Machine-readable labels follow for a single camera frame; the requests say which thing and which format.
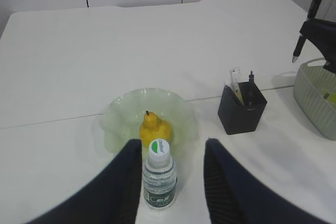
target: plastic bottle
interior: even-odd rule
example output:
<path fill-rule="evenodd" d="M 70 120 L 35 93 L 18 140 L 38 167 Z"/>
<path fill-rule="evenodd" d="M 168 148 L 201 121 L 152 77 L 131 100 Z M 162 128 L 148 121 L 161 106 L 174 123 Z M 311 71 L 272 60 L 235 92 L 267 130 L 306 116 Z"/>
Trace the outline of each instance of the plastic bottle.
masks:
<path fill-rule="evenodd" d="M 175 162 L 170 155 L 169 143 L 156 139 L 149 146 L 149 155 L 143 164 L 143 196 L 152 209 L 169 207 L 175 197 L 177 182 Z"/>

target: black pen holder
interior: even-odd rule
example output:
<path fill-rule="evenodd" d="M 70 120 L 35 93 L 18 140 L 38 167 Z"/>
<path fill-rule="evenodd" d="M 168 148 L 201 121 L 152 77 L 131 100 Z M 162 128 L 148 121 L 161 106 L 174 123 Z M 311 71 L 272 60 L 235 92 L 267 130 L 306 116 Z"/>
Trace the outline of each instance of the black pen holder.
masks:
<path fill-rule="evenodd" d="M 228 135 L 255 131 L 267 101 L 258 87 L 253 83 L 239 83 L 244 105 L 239 104 L 238 97 L 232 89 L 225 86 L 218 109 L 218 116 Z"/>

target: yellow pear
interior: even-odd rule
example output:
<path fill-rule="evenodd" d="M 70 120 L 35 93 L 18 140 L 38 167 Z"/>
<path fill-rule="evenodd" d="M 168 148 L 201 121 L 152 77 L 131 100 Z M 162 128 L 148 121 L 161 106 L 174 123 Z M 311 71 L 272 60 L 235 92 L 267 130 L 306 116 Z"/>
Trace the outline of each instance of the yellow pear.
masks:
<path fill-rule="evenodd" d="M 169 142 L 172 134 L 173 130 L 169 122 L 159 118 L 154 112 L 146 111 L 140 126 L 140 139 L 144 146 L 149 147 L 150 143 L 158 138 Z"/>

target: black pen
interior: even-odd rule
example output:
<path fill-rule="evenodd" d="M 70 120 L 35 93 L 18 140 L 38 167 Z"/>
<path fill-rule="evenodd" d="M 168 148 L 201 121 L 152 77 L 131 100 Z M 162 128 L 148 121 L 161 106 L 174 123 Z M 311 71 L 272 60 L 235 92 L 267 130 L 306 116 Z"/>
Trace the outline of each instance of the black pen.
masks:
<path fill-rule="evenodd" d="M 307 20 L 311 19 L 311 18 L 315 18 L 317 11 L 319 10 L 320 4 L 321 4 L 322 0 L 312 0 L 309 10 L 308 10 L 308 16 L 307 16 Z M 306 42 L 306 38 L 304 38 L 304 36 L 300 35 L 298 43 L 296 44 L 294 53 L 293 53 L 293 57 L 292 57 L 292 63 L 294 63 L 295 61 L 297 61 L 297 59 L 299 58 L 303 45 Z"/>
<path fill-rule="evenodd" d="M 251 71 L 251 73 L 248 76 L 248 82 L 250 86 L 250 90 L 248 92 L 248 105 L 253 105 L 254 95 L 253 95 L 253 87 L 254 87 L 254 74 Z"/>

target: white bottle cap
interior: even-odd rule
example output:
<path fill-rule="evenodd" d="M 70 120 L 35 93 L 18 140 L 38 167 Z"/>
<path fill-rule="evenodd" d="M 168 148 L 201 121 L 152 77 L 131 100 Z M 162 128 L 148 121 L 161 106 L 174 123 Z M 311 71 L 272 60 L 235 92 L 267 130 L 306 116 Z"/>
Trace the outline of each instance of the white bottle cap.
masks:
<path fill-rule="evenodd" d="M 155 139 L 149 145 L 149 158 L 156 163 L 164 163 L 170 156 L 169 143 L 165 139 Z"/>

